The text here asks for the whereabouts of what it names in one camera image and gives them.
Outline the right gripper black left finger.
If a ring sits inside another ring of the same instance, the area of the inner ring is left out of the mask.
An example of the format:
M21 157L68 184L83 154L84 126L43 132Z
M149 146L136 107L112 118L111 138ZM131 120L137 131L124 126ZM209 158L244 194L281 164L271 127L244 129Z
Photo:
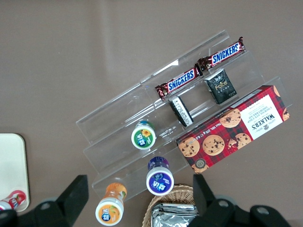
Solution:
M72 227L89 199L87 175L78 175L55 201L46 201L21 216L0 212L2 227Z

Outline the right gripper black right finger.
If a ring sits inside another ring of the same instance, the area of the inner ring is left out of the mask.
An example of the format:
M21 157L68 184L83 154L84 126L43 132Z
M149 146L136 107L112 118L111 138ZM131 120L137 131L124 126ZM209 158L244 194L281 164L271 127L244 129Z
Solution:
M289 222L275 208L254 205L244 211L231 201L215 198L202 175L193 175L193 196L198 216L190 227L289 227Z

